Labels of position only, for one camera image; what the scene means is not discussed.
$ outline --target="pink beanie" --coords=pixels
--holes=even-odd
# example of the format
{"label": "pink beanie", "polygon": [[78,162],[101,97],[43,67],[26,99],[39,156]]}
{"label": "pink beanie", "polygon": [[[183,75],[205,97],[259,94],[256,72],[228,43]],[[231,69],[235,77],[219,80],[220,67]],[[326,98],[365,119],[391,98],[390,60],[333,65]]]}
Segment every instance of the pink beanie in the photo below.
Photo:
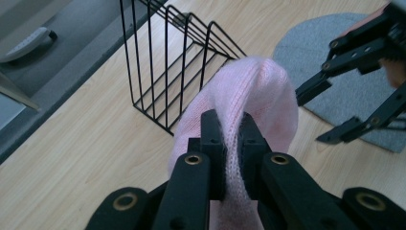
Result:
{"label": "pink beanie", "polygon": [[186,153],[190,137],[200,137],[200,115],[215,109],[226,156],[227,193],[211,202],[211,229],[258,229],[258,213],[245,191],[238,165],[237,136],[243,112],[251,114],[272,151],[287,152],[298,124],[295,92],[286,72],[272,59],[246,57],[221,68],[189,104],[179,121],[169,160]]}

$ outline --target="dark gray surface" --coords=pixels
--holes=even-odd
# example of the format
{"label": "dark gray surface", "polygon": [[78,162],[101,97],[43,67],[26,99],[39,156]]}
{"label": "dark gray surface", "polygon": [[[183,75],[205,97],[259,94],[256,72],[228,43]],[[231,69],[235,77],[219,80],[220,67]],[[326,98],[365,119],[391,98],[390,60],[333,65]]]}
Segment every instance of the dark gray surface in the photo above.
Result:
{"label": "dark gray surface", "polygon": [[[297,88],[320,71],[328,43],[364,17],[339,13],[307,20],[285,35],[275,49],[274,59],[286,69]],[[331,82],[332,86],[305,108],[335,126],[352,116],[365,121],[394,92],[382,69],[364,76],[351,71]],[[375,130],[362,139],[395,152],[401,152],[406,145],[406,133],[398,131]]]}
{"label": "dark gray surface", "polygon": [[[129,21],[130,0],[124,4]],[[140,26],[147,20],[147,8],[136,1],[136,12]],[[46,40],[13,65],[0,65],[0,70],[41,107],[39,111],[25,108],[0,130],[0,163],[123,44],[119,0],[73,0],[45,26],[57,33],[55,43]]]}

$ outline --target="pink knitted fabric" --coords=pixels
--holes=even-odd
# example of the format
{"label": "pink knitted fabric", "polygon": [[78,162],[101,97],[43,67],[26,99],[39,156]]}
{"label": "pink knitted fabric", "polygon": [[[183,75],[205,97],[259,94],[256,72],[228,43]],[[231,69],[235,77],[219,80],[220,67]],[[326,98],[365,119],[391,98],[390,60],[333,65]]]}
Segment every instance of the pink knitted fabric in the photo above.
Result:
{"label": "pink knitted fabric", "polygon": [[190,137],[200,137],[200,115],[215,108],[227,147],[226,186],[223,201],[211,202],[211,228],[258,229],[258,213],[241,178],[237,156],[238,128],[243,112],[251,114],[273,151],[287,152],[298,123],[293,86],[285,71],[272,59],[246,57],[221,68],[193,99],[174,136],[169,160],[187,151]]}

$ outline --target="black wire basket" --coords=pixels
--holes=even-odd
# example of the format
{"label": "black wire basket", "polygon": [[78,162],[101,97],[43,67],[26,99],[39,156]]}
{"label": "black wire basket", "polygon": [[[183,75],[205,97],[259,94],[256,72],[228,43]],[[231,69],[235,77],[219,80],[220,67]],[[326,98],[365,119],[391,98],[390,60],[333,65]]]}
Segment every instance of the black wire basket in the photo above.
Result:
{"label": "black wire basket", "polygon": [[173,135],[194,96],[227,61],[246,55],[214,21],[206,25],[192,12],[157,0],[147,6],[147,23],[137,30],[131,1],[132,40],[121,1],[125,58],[131,100],[138,110]]}

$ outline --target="pink cloth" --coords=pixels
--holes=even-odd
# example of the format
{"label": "pink cloth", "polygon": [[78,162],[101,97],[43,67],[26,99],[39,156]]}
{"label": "pink cloth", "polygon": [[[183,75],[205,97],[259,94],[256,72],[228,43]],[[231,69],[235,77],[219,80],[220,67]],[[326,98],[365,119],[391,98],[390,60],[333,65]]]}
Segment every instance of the pink cloth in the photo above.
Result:
{"label": "pink cloth", "polygon": [[176,159],[186,153],[188,139],[200,137],[200,115],[215,108],[227,147],[227,194],[211,203],[211,228],[258,229],[253,207],[239,171],[238,128],[243,112],[251,114],[273,151],[287,152],[296,133],[298,106],[286,72],[272,59],[246,57],[221,68],[189,104],[175,132],[169,160],[172,172]]}

